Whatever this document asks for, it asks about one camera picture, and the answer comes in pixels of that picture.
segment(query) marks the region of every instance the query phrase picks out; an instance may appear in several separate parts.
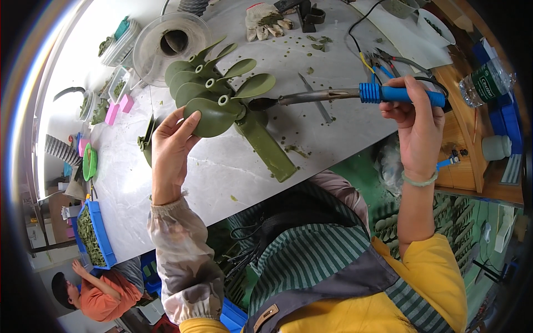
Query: pliers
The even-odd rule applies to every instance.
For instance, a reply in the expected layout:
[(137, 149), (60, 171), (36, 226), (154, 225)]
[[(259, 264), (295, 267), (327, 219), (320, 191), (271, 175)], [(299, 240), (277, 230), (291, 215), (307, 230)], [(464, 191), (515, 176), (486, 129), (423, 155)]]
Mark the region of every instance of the pliers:
[(379, 52), (379, 57), (381, 59), (383, 59), (383, 61), (385, 61), (392, 69), (392, 72), (394, 73), (394, 75), (396, 77), (400, 77), (400, 73), (398, 73), (396, 67), (392, 64), (392, 61), (399, 61), (399, 62), (403, 62), (403, 63), (406, 63), (406, 64), (409, 64), (419, 70), (421, 70), (422, 72), (426, 73), (426, 75), (430, 78), (430, 79), (434, 79), (434, 75), (433, 73), (428, 70), (428, 69), (425, 69), (424, 67), (420, 66), (419, 64), (417, 64), (416, 62), (412, 61), (412, 60), (409, 60), (407, 58), (402, 58), (402, 57), (399, 57), (399, 56), (391, 56), (390, 54), (386, 53), (384, 50), (381, 50), (379, 48), (376, 48)]
[(376, 83), (378, 69), (381, 69), (381, 71), (384, 72), (385, 75), (387, 75), (389, 78), (391, 79), (394, 78), (394, 76), (388, 70), (386, 70), (384, 67), (381, 66), (381, 63), (379, 62), (379, 58), (377, 57), (377, 54), (374, 54), (374, 53), (370, 54), (368, 56), (368, 60), (369, 60), (370, 66), (375, 72), (375, 73), (372, 73), (372, 78), (370, 79), (371, 83)]

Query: green bowl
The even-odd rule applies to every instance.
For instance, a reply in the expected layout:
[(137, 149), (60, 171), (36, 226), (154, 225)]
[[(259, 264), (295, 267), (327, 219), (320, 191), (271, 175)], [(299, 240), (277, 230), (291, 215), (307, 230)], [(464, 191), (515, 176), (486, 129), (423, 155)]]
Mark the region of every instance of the green bowl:
[(83, 179), (86, 182), (91, 179), (96, 173), (96, 150), (88, 143), (85, 146), (85, 152), (83, 153)]

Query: power cord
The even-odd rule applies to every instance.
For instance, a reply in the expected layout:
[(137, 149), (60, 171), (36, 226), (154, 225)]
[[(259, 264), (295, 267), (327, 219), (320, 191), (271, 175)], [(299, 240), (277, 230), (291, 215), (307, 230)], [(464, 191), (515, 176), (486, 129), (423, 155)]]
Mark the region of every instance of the power cord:
[[(478, 209), (478, 215), (476, 217), (476, 221), (478, 220), (479, 218), (479, 211), (480, 209)], [(489, 216), (489, 205), (487, 205), (487, 216)], [(481, 261), (483, 262), (483, 265), (487, 266), (487, 267), (492, 267), (496, 272), (498, 272), (498, 274), (501, 274), (502, 272), (497, 269), (496, 267), (494, 267), (494, 265), (490, 262), (490, 258), (489, 256), (487, 255), (487, 247), (489, 246), (487, 244), (487, 242), (485, 242), (485, 257), (487, 258), (487, 260), (483, 259), (483, 255), (481, 254), (481, 234), (482, 234), (482, 230), (481, 230), (481, 227), (480, 227), (480, 231), (479, 231), (479, 240), (478, 240), (478, 243), (479, 243), (479, 258), (481, 259)]]
[[(357, 51), (359, 52), (359, 56), (361, 57), (361, 60), (363, 61), (363, 63), (365, 64), (365, 66), (372, 72), (372, 74), (376, 75), (376, 72), (372, 69), (372, 67), (367, 64), (366, 60), (365, 60), (365, 57), (363, 56), (363, 52), (361, 51), (361, 48), (359, 47), (359, 43), (357, 43), (357, 40), (356, 38), (352, 35), (352, 30), (355, 28), (356, 25), (358, 25), (362, 20), (364, 20), (365, 18), (368, 17), (368, 15), (372, 12), (372, 10), (374, 10), (374, 8), (379, 5), (380, 3), (384, 2), (385, 0), (379, 0), (374, 6), (372, 6), (372, 8), (370, 8), (370, 10), (368, 11), (368, 13), (366, 13), (362, 18), (359, 19), (359, 21), (357, 21), (356, 23), (352, 24), (352, 26), (348, 29), (348, 35), (350, 37), (352, 37), (354, 43), (356, 44), (357, 46)], [(378, 76), (376, 75), (376, 78), (379, 82), (379, 85), (381, 86), (381, 80), (378, 78)]]
[(423, 77), (423, 76), (415, 76), (415, 79), (417, 79), (419, 81), (426, 81), (426, 82), (434, 84), (435, 86), (438, 86), (439, 88), (441, 88), (442, 92), (444, 93), (444, 98), (446, 100), (448, 99), (448, 96), (449, 96), (450, 93), (448, 92), (446, 87), (444, 87), (444, 85), (442, 83), (438, 82), (437, 80), (430, 79), (430, 78)]
[[(361, 51), (361, 48), (359, 47), (359, 43), (357, 43), (357, 40), (356, 38), (352, 35), (352, 30), (356, 27), (356, 25), (358, 25), (359, 23), (361, 23), (362, 20), (364, 20), (365, 18), (367, 18), (370, 13), (374, 10), (374, 8), (379, 5), (380, 3), (384, 2), (385, 0), (379, 0), (374, 6), (372, 6), (372, 8), (370, 8), (370, 10), (368, 11), (368, 13), (366, 13), (365, 15), (363, 15), (362, 18), (360, 18), (357, 22), (355, 22), (354, 24), (352, 24), (350, 26), (350, 28), (348, 29), (348, 35), (350, 37), (352, 37), (353, 39), (353, 42), (356, 44), (357, 46), (357, 51), (359, 52), (359, 56), (361, 57), (361, 60), (363, 61), (363, 63), (365, 64), (365, 66), (372, 72), (372, 74), (376, 75), (376, 72), (372, 69), (372, 67), (367, 64), (366, 60), (365, 60), (365, 57), (363, 56), (363, 52)], [(378, 78), (378, 76), (376, 75), (376, 78), (377, 80), (379, 81), (379, 85), (382, 85), (381, 84), (381, 80)], [(427, 78), (427, 77), (423, 77), (423, 76), (415, 76), (415, 79), (417, 80), (420, 80), (420, 81), (426, 81), (426, 82), (429, 82), (429, 83), (432, 83), (436, 86), (438, 86), (439, 88), (442, 89), (442, 92), (444, 92), (444, 97), (445, 99), (447, 100), (448, 99), (448, 96), (449, 96), (449, 92), (448, 90), (446, 89), (446, 87), (444, 87), (444, 85), (442, 85), (441, 83), (439, 83), (437, 80), (434, 80), (434, 79), (430, 79), (430, 78)]]

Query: yellow shirt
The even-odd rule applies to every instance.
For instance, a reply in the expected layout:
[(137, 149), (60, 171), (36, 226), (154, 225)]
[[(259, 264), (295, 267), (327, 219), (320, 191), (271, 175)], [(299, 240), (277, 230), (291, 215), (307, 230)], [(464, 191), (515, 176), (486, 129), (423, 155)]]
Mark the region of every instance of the yellow shirt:
[[(372, 244), (391, 267), (430, 303), (455, 332), (466, 329), (466, 290), (446, 237), (413, 242), (403, 261), (390, 256), (389, 248), (376, 237)], [(326, 299), (309, 304), (283, 318), (282, 333), (322, 332), (410, 332), (407, 318), (387, 297), (379, 293), (345, 300)], [(207, 318), (185, 320), (182, 333), (227, 333), (220, 322)]]

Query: water bottle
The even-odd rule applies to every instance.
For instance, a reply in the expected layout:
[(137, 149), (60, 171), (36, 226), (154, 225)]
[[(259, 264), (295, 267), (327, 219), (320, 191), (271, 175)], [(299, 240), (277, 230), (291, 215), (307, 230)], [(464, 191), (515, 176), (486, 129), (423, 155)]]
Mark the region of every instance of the water bottle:
[(516, 79), (508, 73), (499, 58), (492, 58), (459, 82), (466, 104), (475, 108), (508, 93)]

